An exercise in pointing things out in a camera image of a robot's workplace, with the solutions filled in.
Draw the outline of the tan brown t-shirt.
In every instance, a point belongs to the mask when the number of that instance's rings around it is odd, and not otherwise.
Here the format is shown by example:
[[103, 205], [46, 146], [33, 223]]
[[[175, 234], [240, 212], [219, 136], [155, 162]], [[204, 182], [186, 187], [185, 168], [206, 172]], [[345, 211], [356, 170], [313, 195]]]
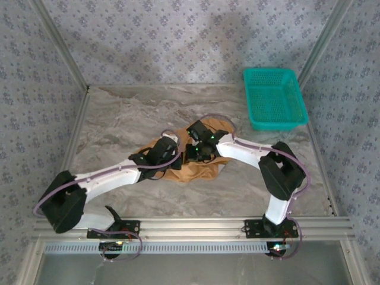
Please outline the tan brown t-shirt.
[[[230, 132], [233, 130], [232, 125], [226, 121], [215, 118], [208, 118], [203, 121], [203, 124], [207, 128], [216, 130], [222, 129]], [[177, 129], [175, 132], [182, 144], [192, 144], [192, 138], [188, 135], [186, 128]], [[152, 140], [149, 144], [140, 148], [136, 153], [147, 153], [145, 148], [151, 148], [157, 142], [158, 139]], [[162, 177], [165, 180], [175, 182], [190, 182], [196, 179], [204, 179], [207, 181], [214, 180], [220, 173], [220, 171], [228, 164], [232, 159], [229, 158], [215, 158], [210, 161], [194, 161], [190, 163], [182, 163], [181, 170], [173, 170], [172, 165], [167, 169], [166, 174]]]

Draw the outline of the black controller board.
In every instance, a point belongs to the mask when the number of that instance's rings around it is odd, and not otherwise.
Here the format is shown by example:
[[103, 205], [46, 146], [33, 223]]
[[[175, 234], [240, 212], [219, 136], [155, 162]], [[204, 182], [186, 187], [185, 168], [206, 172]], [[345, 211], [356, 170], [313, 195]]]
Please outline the black controller board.
[[122, 242], [100, 242], [98, 250], [104, 259], [115, 259], [122, 252]]
[[268, 252], [267, 256], [273, 258], [282, 258], [286, 251], [290, 249], [290, 245], [286, 242], [267, 242]]

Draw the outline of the teal plastic mesh basket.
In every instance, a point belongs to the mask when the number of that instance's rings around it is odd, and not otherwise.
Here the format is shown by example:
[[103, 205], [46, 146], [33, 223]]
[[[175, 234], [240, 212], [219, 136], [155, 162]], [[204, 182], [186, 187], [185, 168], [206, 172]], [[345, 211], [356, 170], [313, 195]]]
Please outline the teal plastic mesh basket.
[[247, 68], [243, 72], [249, 120], [260, 131], [289, 131], [309, 122], [295, 72]]

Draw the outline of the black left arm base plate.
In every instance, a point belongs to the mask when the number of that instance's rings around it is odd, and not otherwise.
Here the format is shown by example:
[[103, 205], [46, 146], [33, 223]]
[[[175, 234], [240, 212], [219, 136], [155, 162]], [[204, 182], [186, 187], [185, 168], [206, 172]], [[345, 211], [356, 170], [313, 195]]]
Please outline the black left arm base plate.
[[139, 235], [141, 222], [139, 220], [121, 220], [114, 222], [107, 230], [106, 233], [89, 229], [87, 231], [87, 238], [89, 239], [136, 239], [132, 234]]

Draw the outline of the aluminium extrusion mounting rail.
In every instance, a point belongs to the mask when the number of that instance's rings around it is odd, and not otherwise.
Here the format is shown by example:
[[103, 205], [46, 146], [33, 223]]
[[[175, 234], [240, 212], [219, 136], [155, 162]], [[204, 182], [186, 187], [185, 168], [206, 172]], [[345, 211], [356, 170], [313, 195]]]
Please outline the aluminium extrusion mounting rail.
[[[305, 241], [352, 240], [355, 238], [352, 224], [347, 217], [295, 217]], [[207, 218], [138, 218], [140, 237], [147, 242], [164, 241], [240, 241], [245, 239], [242, 231], [245, 217]], [[56, 234], [46, 220], [37, 219], [32, 231], [33, 239], [42, 240], [84, 240], [86, 229], [74, 229]]]

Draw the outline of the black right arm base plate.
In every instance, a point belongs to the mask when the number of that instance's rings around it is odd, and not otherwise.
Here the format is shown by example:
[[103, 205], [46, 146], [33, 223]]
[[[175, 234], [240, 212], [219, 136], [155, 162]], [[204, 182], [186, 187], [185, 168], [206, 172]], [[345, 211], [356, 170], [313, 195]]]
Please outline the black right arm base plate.
[[287, 218], [279, 225], [274, 225], [272, 222], [265, 219], [245, 220], [241, 231], [248, 239], [284, 239], [299, 237], [296, 223]]

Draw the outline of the aluminium frame leg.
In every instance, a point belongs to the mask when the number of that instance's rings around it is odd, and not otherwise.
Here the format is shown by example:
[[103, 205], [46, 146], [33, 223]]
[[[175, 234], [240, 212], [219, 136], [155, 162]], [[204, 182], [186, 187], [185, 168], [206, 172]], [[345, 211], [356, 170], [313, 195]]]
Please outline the aluminium frame leg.
[[33, 241], [28, 245], [15, 285], [35, 284], [44, 250], [45, 243], [40, 240]]
[[344, 259], [353, 285], [368, 285], [368, 275], [360, 249], [354, 240], [341, 240]]

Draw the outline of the aluminium frame post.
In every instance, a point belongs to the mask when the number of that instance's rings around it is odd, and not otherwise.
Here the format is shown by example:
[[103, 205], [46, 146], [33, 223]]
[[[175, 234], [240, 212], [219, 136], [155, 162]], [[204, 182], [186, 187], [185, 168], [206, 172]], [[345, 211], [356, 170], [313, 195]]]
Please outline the aluminium frame post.
[[63, 62], [67, 66], [70, 74], [72, 75], [74, 81], [83, 90], [87, 91], [88, 84], [86, 83], [78, 65], [74, 61], [74, 58], [69, 51], [67, 44], [64, 41], [61, 33], [59, 32], [53, 18], [50, 16], [48, 9], [45, 7], [42, 0], [28, 0], [31, 7], [34, 9], [39, 20], [42, 22], [48, 36], [53, 41], [56, 50], [60, 54]]
[[320, 35], [317, 38], [315, 45], [313, 46], [301, 73], [298, 76], [298, 83], [300, 89], [305, 88], [308, 79], [312, 75], [326, 48], [328, 47], [331, 39], [338, 30], [342, 20], [344, 19], [347, 11], [354, 0], [337, 0], [327, 21], [322, 29]]

